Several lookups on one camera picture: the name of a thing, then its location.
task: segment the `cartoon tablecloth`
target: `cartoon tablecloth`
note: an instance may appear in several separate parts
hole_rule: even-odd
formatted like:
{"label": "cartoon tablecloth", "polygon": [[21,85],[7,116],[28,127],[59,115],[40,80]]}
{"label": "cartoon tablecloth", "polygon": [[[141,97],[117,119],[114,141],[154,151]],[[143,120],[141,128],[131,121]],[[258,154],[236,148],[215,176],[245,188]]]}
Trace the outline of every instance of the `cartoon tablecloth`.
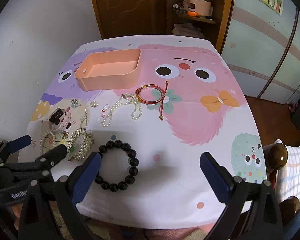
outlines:
{"label": "cartoon tablecloth", "polygon": [[[141,74],[128,90],[80,89],[74,72],[93,52],[140,48]],[[132,120],[133,105],[121,106],[109,127],[97,122],[107,115],[122,93],[134,93],[143,84],[165,86],[164,120],[159,105],[142,105],[143,115]],[[153,90],[149,97],[158,97]],[[92,108],[90,103],[97,101]],[[57,145],[67,144],[88,109],[88,128],[98,151],[108,140],[127,142],[137,151],[139,174],[127,190],[111,192],[93,183],[84,201],[77,204],[83,215],[130,227],[189,228],[215,222],[224,209],[199,167],[203,152],[210,152],[232,175],[260,183],[266,169],[258,130],[247,101],[231,71],[207,40],[167,35],[141,35],[95,41],[82,45],[58,71],[31,117],[27,133],[32,145],[19,162],[39,156],[40,140],[49,130],[48,117],[57,108],[71,112],[69,134],[57,135]],[[44,152],[52,141],[47,139]],[[69,175],[83,161],[64,159],[52,169],[55,180]],[[109,150],[100,175],[118,183],[128,175],[128,157]]]}

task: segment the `purple cartoon monster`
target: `purple cartoon monster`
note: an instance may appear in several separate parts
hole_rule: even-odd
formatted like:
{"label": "purple cartoon monster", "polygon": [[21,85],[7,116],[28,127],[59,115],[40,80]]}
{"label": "purple cartoon monster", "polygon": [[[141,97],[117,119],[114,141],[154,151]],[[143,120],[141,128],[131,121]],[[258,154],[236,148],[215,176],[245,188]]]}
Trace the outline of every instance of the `purple cartoon monster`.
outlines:
{"label": "purple cartoon monster", "polygon": [[111,50],[117,50],[117,49],[104,47],[104,48],[87,50],[72,55],[67,60],[67,62],[63,65],[63,67],[60,69],[57,75],[53,78],[49,87],[45,91],[43,97],[49,95],[55,95],[58,101],[62,100],[63,98],[77,98],[85,102],[88,102],[94,99],[96,96],[100,95],[104,90],[95,90],[95,91],[87,91],[87,92],[83,91],[79,87],[77,80],[74,77],[74,72],[78,69],[80,64],[90,53],[104,52],[104,51],[111,51]]}

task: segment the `red string bracelet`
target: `red string bracelet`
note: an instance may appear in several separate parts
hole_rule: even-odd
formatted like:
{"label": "red string bracelet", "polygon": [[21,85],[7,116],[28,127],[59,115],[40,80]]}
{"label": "red string bracelet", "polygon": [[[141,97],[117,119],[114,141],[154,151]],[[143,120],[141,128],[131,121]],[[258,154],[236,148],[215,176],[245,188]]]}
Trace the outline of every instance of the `red string bracelet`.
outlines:
{"label": "red string bracelet", "polygon": [[[154,85],[154,84],[147,84],[147,85],[144,85],[142,86],[141,88],[138,88],[136,90],[136,96],[138,98],[138,101],[141,102],[141,103],[144,103],[146,105],[155,105],[157,103],[160,102],[160,108],[159,108],[159,113],[160,113],[160,120],[163,121],[163,116],[162,116],[162,110],[163,110],[163,100],[164,100],[164,95],[166,94],[167,92],[167,89],[168,89],[168,80],[166,81],[166,89],[163,90],[161,87],[157,86],[157,85]],[[145,88],[154,88],[154,89],[157,89],[159,90],[159,92],[161,93],[161,96],[158,100],[156,101],[147,101],[147,100],[144,100],[142,97],[141,97],[141,91]]]}

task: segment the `white wall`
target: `white wall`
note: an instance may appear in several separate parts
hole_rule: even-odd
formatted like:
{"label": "white wall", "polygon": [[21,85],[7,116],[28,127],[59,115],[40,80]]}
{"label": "white wall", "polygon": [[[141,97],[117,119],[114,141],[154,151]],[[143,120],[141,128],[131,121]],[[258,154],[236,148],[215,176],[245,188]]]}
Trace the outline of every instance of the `white wall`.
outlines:
{"label": "white wall", "polygon": [[82,44],[100,40],[91,0],[10,0],[0,14],[0,140],[26,133],[50,81]]}

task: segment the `orange bow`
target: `orange bow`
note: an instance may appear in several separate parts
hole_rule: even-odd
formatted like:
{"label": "orange bow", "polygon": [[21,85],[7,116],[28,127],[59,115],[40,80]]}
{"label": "orange bow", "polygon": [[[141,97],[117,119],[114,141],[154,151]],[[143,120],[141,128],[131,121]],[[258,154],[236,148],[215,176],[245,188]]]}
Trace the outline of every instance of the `orange bow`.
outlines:
{"label": "orange bow", "polygon": [[218,97],[214,96],[204,96],[200,99],[201,104],[203,104],[209,112],[215,113],[217,112],[222,105],[238,107],[239,102],[234,99],[230,93],[227,91],[220,91]]}

